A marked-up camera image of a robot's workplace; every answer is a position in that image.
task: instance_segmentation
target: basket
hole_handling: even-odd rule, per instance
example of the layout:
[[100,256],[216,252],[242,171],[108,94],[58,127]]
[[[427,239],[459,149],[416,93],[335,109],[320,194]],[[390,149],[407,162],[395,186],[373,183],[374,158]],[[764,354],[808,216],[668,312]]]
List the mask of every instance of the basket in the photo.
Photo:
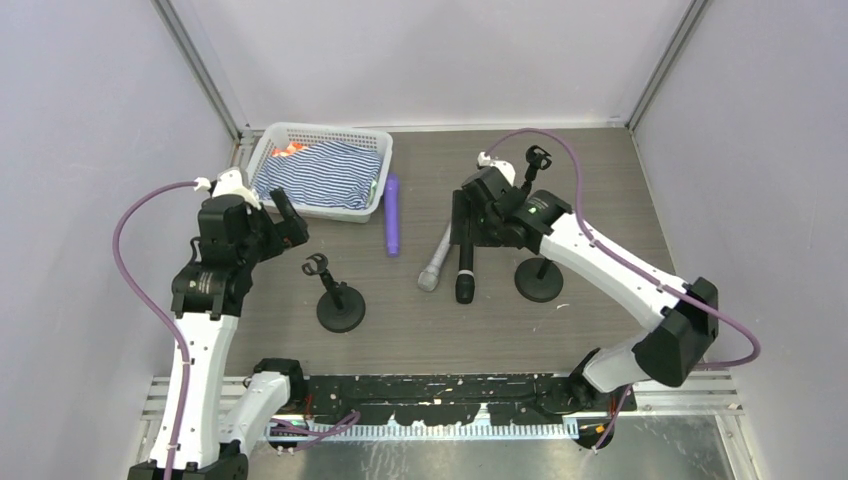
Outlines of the basket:
[[[358,128],[338,128],[325,125],[310,125],[306,123],[275,123],[269,126],[262,138],[256,144],[250,162],[247,164],[247,178],[253,187],[256,173],[261,171],[265,159],[271,156],[275,148],[284,149],[289,143],[297,142],[304,146],[320,142],[337,141],[377,152],[383,159],[380,173],[377,176],[377,189],[371,198],[371,203],[364,210],[349,210],[347,208],[313,207],[292,203],[297,213],[304,217],[327,218],[340,222],[366,223],[374,210],[380,204],[383,190],[386,187],[386,176],[389,174],[389,164],[392,162],[392,136],[386,132],[364,130]],[[269,212],[279,213],[274,202],[263,200],[263,205]]]

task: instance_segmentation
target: gray floor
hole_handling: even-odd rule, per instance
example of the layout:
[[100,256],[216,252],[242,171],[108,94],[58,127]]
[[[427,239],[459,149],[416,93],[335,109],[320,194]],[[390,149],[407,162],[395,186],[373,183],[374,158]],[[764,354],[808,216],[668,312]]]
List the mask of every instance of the gray floor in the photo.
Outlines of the gray floor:
[[260,444],[250,478],[679,479],[733,478],[713,417],[623,417],[597,456],[567,440],[325,443],[277,456]]
[[[638,324],[594,286],[564,271],[559,298],[534,304],[515,290],[516,265],[526,251],[478,249],[477,294],[471,305],[453,298],[458,252],[432,293],[416,287],[418,273],[439,241],[451,191],[474,171],[478,152],[503,132],[394,134],[392,170],[401,181],[400,258],[387,258],[382,209],[366,225],[309,220],[311,239],[260,264],[233,340],[227,374],[242,375],[263,357],[299,359],[307,374],[470,373],[568,371],[592,348],[631,336]],[[649,263],[671,261],[629,134],[624,129],[560,132],[576,148],[586,181],[587,219]],[[523,176],[524,151],[539,144],[554,165],[537,188],[573,203],[571,163],[546,138],[511,139],[496,152]],[[339,281],[367,301],[363,323],[350,333],[324,330],[315,317],[323,289],[300,271],[304,257],[322,252]]]

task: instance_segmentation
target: gray wood surface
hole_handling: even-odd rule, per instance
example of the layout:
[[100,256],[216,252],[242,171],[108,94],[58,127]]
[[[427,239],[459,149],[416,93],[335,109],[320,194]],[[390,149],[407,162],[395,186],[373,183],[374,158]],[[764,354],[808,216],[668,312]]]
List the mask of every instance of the gray wood surface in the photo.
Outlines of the gray wood surface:
[[[560,131],[580,155],[587,219],[624,248],[671,271],[642,169],[624,129]],[[388,258],[382,208],[370,223],[307,219],[309,243],[260,264],[233,340],[227,374],[251,371],[263,357],[300,360],[307,374],[471,373],[568,371],[598,346],[611,346],[638,331],[617,303],[573,272],[547,304],[516,291],[516,266],[532,254],[477,249],[477,292],[471,305],[454,301],[458,249],[432,293],[417,288],[450,215],[451,191],[474,172],[478,152],[503,132],[394,134],[392,170],[401,182],[401,255]],[[553,142],[537,135],[510,139],[495,153],[523,177],[524,151],[532,144],[553,154],[536,188],[573,203],[571,162]],[[347,334],[324,330],[315,316],[323,293],[317,277],[300,270],[304,258],[322,252],[337,281],[357,288],[367,302],[362,324]]]

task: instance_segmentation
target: metal sheet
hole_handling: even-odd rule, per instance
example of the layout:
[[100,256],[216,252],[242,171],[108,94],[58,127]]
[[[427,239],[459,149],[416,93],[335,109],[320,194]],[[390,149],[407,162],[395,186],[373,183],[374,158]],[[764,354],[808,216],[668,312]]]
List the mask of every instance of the metal sheet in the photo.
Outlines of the metal sheet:
[[626,417],[597,456],[562,440],[328,443],[250,459],[252,480],[733,478],[713,417]]

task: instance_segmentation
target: cable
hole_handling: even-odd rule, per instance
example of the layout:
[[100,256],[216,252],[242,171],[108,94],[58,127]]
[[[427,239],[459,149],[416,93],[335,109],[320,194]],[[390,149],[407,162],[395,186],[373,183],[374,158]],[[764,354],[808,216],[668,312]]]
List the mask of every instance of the cable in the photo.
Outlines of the cable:
[[[571,147],[571,145],[569,145],[565,140],[563,140],[562,138],[560,138],[558,135],[554,134],[553,132],[549,132],[547,130],[541,130],[541,129],[538,129],[538,128],[522,128],[522,129],[519,129],[519,130],[515,130],[514,132],[510,132],[510,133],[504,135],[503,137],[501,137],[498,141],[496,141],[491,147],[489,147],[486,150],[486,152],[485,152],[486,155],[491,157],[492,152],[495,150],[495,148],[498,147],[498,145],[500,145],[501,143],[503,143],[505,140],[507,140],[509,138],[512,138],[516,135],[521,135],[523,133],[537,133],[539,135],[544,135],[544,136],[554,140],[558,144],[560,144],[560,146],[562,146],[562,148],[565,149],[566,153],[568,153],[568,156],[571,158],[571,163],[574,165],[575,177],[577,177],[576,192],[574,194],[574,196],[575,196],[574,215],[577,219],[578,227],[580,227],[580,230],[583,232],[583,235],[586,236],[586,239],[589,240],[589,243],[592,246],[597,247],[599,250],[604,252],[607,256],[609,256],[610,258],[612,258],[613,260],[615,260],[616,262],[618,262],[619,264],[621,264],[622,266],[624,266],[625,268],[630,270],[631,272],[633,272],[636,275],[639,275],[640,277],[644,278],[648,283],[652,284],[654,287],[656,287],[658,289],[662,289],[664,292],[676,297],[678,300],[684,301],[684,302],[694,306],[695,308],[698,308],[701,311],[706,312],[707,314],[712,315],[712,316],[718,318],[719,320],[721,320],[722,322],[730,325],[736,331],[738,331],[739,333],[744,335],[745,338],[748,339],[748,341],[751,342],[752,351],[746,357],[742,357],[742,358],[739,358],[739,359],[736,359],[736,360],[722,361],[722,362],[703,363],[703,364],[698,365],[696,368],[699,368],[701,370],[707,370],[707,369],[711,369],[711,368],[736,367],[736,366],[739,366],[739,365],[745,365],[747,363],[751,363],[754,360],[756,360],[757,357],[760,356],[760,351],[761,351],[760,341],[757,340],[757,337],[754,336],[754,334],[750,330],[748,330],[744,325],[742,325],[738,321],[734,320],[730,316],[728,316],[728,315],[726,315],[722,312],[719,312],[715,308],[701,302],[700,300],[698,300],[696,298],[692,298],[689,295],[686,295],[686,293],[684,293],[684,292],[679,292],[676,289],[674,289],[674,288],[672,288],[668,285],[663,285],[662,282],[659,281],[659,279],[655,278],[650,273],[642,270],[641,268],[639,268],[636,265],[632,264],[631,262],[627,261],[625,258],[622,258],[620,255],[616,254],[611,249],[606,247],[602,242],[595,239],[594,235],[592,235],[592,232],[590,232],[589,228],[586,226],[586,222],[585,222],[584,217],[583,217],[583,172],[582,172],[581,165],[580,165],[580,159],[577,157],[577,152],[575,152],[574,149]],[[603,441],[606,439],[607,434],[610,432],[610,430],[612,430],[612,427],[615,425],[615,421],[616,421],[616,419],[618,419],[618,414],[621,413],[621,408],[624,405],[624,400],[625,400],[626,396],[630,394],[631,387],[632,387],[632,385],[628,385],[627,389],[625,389],[624,395],[622,395],[621,400],[618,402],[618,405],[615,409],[615,412],[613,412],[612,418],[610,419],[609,428],[607,428],[604,431],[603,435],[601,435],[601,438],[598,440],[597,443],[595,443],[595,446],[593,448],[595,453],[597,453],[598,447],[601,446]]]
[[277,433],[294,433],[297,435],[303,435],[307,437],[316,437],[313,440],[310,440],[306,443],[300,444],[296,447],[292,447],[288,449],[289,452],[295,453],[306,450],[307,448],[312,448],[321,440],[324,440],[327,437],[332,437],[333,435],[341,435],[342,433],[353,428],[354,425],[359,423],[359,419],[362,418],[362,414],[359,412],[351,412],[343,419],[339,420],[339,422],[333,425],[326,432],[313,432],[312,430],[306,430],[300,427],[295,426],[289,421],[286,420],[278,420],[276,418],[272,418],[271,421],[280,425],[282,428],[272,428],[272,432]]
[[141,197],[137,202],[132,204],[132,206],[124,213],[120,220],[118,220],[118,225],[115,227],[115,232],[112,234],[112,256],[115,257],[115,265],[118,267],[118,271],[121,272],[121,277],[123,277],[124,281],[127,282],[130,289],[133,293],[136,294],[138,298],[144,302],[147,307],[159,317],[159,320],[168,327],[171,334],[174,336],[174,340],[176,340],[177,345],[180,349],[180,357],[183,363],[183,375],[182,375],[182,383],[180,384],[179,390],[179,400],[177,401],[177,411],[174,414],[174,423],[171,429],[171,438],[168,441],[168,458],[165,462],[165,472],[162,477],[163,480],[171,480],[171,473],[174,469],[174,456],[176,454],[177,445],[179,441],[180,435],[180,426],[183,423],[183,413],[185,412],[185,404],[186,397],[188,396],[188,382],[190,371],[190,358],[188,354],[188,345],[186,344],[185,338],[183,334],[180,332],[180,329],[177,328],[176,323],[168,316],[165,312],[156,305],[153,300],[142,290],[142,288],[136,283],[135,279],[130,275],[130,272],[127,270],[127,266],[124,264],[124,259],[121,257],[121,232],[124,230],[124,225],[126,225],[127,220],[138,210],[142,205],[150,201],[152,198],[157,197],[165,192],[169,192],[171,190],[176,190],[178,188],[184,187],[194,187],[197,185],[197,182],[177,182],[172,183],[170,185],[166,185],[161,188],[157,188],[156,190],[148,193],[147,195]]

